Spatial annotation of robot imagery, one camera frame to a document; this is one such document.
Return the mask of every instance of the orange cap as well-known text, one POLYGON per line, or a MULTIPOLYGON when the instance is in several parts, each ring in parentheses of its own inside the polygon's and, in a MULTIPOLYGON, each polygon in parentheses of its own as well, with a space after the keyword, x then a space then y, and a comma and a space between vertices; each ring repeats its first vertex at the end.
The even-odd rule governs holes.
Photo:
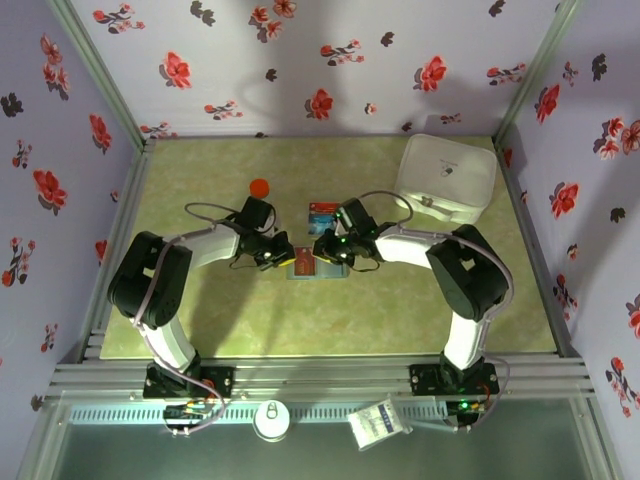
POLYGON ((249 193, 252 197, 266 198, 269 195, 269 182, 264 178, 256 178, 249 184, 249 193))

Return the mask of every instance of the white plastic container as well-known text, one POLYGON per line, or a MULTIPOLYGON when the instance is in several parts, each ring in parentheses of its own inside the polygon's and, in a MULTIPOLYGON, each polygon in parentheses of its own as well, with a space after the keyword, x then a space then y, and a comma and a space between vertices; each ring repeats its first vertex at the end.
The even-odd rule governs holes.
MULTIPOLYGON (((493 194, 495 153, 430 135, 413 135, 402 157, 395 191, 414 211, 443 222, 478 220, 493 194)), ((396 203, 406 208, 400 200, 396 203)))

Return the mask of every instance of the red card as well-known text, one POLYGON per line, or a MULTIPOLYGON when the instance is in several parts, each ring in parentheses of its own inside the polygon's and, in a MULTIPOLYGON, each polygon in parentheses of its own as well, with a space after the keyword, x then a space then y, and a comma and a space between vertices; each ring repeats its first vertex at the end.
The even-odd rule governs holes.
POLYGON ((316 259, 311 247, 295 247, 296 261, 293 273, 299 277, 312 277, 316 274, 316 259))
POLYGON ((335 202, 312 202, 309 204, 309 213, 333 214, 339 206, 340 204, 335 202))

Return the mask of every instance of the white tag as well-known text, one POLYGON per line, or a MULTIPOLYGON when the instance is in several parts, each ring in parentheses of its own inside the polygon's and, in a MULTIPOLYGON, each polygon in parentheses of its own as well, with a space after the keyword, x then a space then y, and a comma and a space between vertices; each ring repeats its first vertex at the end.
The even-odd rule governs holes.
POLYGON ((391 400, 352 413, 347 418, 361 450, 403 430, 391 400))

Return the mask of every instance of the floral wallpaper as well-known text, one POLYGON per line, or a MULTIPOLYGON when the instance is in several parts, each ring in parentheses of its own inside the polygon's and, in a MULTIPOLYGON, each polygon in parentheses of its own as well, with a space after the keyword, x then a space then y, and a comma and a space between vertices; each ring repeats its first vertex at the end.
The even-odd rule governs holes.
POLYGON ((625 0, 585 2, 502 158, 629 479, 640 467, 629 442, 640 429, 638 14, 625 0))
POLYGON ((494 134, 558 0, 71 3, 144 137, 264 138, 494 134))
POLYGON ((133 147, 46 3, 2 13, 0 478, 12 479, 80 341, 133 147))

